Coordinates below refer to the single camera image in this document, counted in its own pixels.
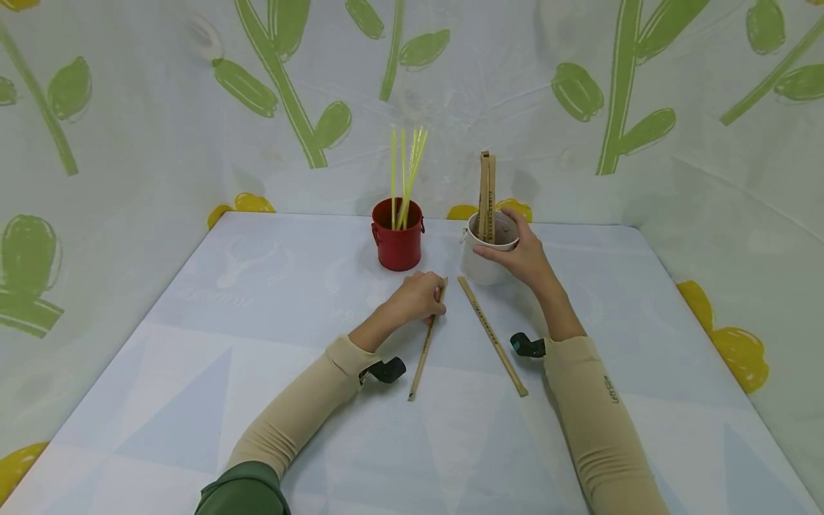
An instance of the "cup rim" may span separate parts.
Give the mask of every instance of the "cup rim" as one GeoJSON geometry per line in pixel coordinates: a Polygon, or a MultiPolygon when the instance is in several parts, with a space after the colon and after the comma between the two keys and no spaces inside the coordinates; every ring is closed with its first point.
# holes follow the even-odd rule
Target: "cup rim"
{"type": "MultiPolygon", "coordinates": [[[[515,227],[515,229],[517,230],[517,225],[515,225],[515,221],[514,221],[514,220],[512,220],[510,217],[508,217],[505,213],[503,213],[503,212],[501,212],[501,211],[495,210],[494,212],[495,212],[496,216],[497,216],[497,214],[498,214],[498,213],[500,213],[500,215],[501,215],[502,217],[505,217],[507,220],[509,220],[510,222],[512,222],[513,227],[515,227]]],[[[471,225],[471,224],[472,224],[472,221],[473,221],[475,218],[478,218],[478,216],[479,216],[479,215],[480,215],[479,213],[473,213],[473,214],[472,214],[472,216],[470,216],[469,218],[467,218],[467,219],[466,219],[466,227],[465,227],[465,230],[466,230],[466,232],[469,234],[469,236],[471,236],[472,238],[474,238],[474,239],[475,239],[475,244],[476,244],[476,245],[488,246],[490,249],[497,249],[497,250],[511,250],[511,249],[514,249],[514,248],[515,248],[515,245],[516,245],[516,244],[517,244],[517,243],[521,240],[521,237],[520,237],[520,236],[515,236],[515,239],[514,239],[514,240],[510,241],[509,243],[503,243],[503,244],[501,244],[501,245],[495,245],[494,243],[487,243],[487,242],[485,242],[485,241],[482,241],[479,237],[477,237],[477,236],[475,236],[474,234],[472,234],[472,229],[470,229],[470,227],[472,227],[472,225],[471,225]]]]}
{"type": "MultiPolygon", "coordinates": [[[[403,197],[395,197],[395,199],[396,199],[396,200],[402,200],[402,199],[403,199],[403,197]]],[[[420,227],[419,227],[419,226],[420,226],[420,225],[422,225],[422,224],[424,223],[424,211],[423,211],[423,209],[421,209],[421,208],[420,208],[420,206],[418,205],[418,203],[417,203],[417,202],[415,202],[415,201],[414,201],[414,200],[412,200],[412,199],[410,199],[410,209],[412,209],[412,208],[413,208],[413,206],[414,206],[414,207],[418,210],[418,213],[419,213],[419,216],[418,216],[418,221],[417,221],[417,222],[415,222],[413,225],[408,226],[406,229],[398,229],[398,230],[396,231],[396,230],[392,229],[391,227],[386,227],[386,226],[384,226],[382,223],[378,222],[377,218],[375,218],[375,211],[377,210],[377,207],[378,207],[379,205],[381,205],[381,204],[383,204],[384,202],[387,202],[387,201],[391,202],[391,201],[392,201],[392,197],[386,197],[385,199],[383,199],[383,200],[381,200],[380,202],[378,202],[377,204],[375,204],[375,206],[372,208],[372,223],[374,223],[375,225],[377,225],[378,227],[380,227],[381,229],[383,229],[383,230],[385,230],[385,231],[392,231],[392,232],[394,232],[395,234],[402,234],[402,233],[404,233],[404,232],[408,232],[408,231],[415,231],[415,230],[420,231],[420,227]]]]}

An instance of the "green sleeve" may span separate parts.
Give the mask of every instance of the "green sleeve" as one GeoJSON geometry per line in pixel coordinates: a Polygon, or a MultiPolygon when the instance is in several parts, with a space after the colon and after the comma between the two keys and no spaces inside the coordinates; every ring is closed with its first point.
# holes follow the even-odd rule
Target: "green sleeve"
{"type": "Polygon", "coordinates": [[[272,467],[246,461],[203,489],[194,515],[290,515],[272,467]]]}

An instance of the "white cup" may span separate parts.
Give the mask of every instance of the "white cup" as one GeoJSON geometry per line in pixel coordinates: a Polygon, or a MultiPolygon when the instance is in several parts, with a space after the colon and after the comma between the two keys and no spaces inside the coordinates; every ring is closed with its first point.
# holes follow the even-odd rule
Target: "white cup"
{"type": "Polygon", "coordinates": [[[515,248],[517,241],[515,221],[500,211],[495,211],[495,245],[484,243],[478,238],[478,213],[473,214],[466,221],[464,235],[461,239],[463,243],[461,272],[475,284],[490,285],[500,282],[507,276],[507,270],[494,261],[480,257],[472,251],[472,248],[482,245],[509,252],[515,248]]]}

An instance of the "red cup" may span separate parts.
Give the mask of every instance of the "red cup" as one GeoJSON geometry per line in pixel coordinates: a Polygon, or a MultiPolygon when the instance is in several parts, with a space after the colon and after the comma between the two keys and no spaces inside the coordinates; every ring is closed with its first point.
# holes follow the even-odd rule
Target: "red cup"
{"type": "MultiPolygon", "coordinates": [[[[395,209],[400,211],[400,197],[395,198],[395,209]]],[[[377,245],[377,260],[384,268],[403,272],[420,262],[420,235],[424,229],[424,214],[420,206],[410,200],[406,229],[392,231],[392,199],[384,199],[372,210],[372,236],[377,245]]]]}

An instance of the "person's left hand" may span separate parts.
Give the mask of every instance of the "person's left hand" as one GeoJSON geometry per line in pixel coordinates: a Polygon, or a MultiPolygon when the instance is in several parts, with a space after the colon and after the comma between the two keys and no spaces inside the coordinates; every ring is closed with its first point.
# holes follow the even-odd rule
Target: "person's left hand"
{"type": "Polygon", "coordinates": [[[437,300],[443,286],[443,278],[434,272],[415,272],[404,279],[381,309],[399,327],[412,320],[444,315],[447,307],[437,300]]]}

